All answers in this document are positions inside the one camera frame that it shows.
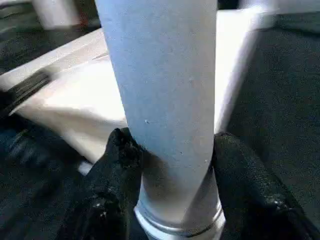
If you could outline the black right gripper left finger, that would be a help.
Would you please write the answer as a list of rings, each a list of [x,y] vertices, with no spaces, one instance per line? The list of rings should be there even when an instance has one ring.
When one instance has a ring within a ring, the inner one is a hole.
[[[143,150],[129,129],[114,129],[104,155],[76,188],[57,239],[128,240],[142,159]]]

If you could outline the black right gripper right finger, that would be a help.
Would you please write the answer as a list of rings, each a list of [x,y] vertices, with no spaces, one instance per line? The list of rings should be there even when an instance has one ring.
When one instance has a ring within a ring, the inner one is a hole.
[[[213,169],[226,218],[227,240],[318,240],[288,188],[236,136],[214,136]]]

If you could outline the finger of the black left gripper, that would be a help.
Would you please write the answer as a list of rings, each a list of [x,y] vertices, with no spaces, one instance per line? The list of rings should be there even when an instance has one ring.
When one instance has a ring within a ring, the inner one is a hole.
[[[0,106],[18,106],[50,82],[51,74],[45,70],[39,70],[9,90],[1,90]]]

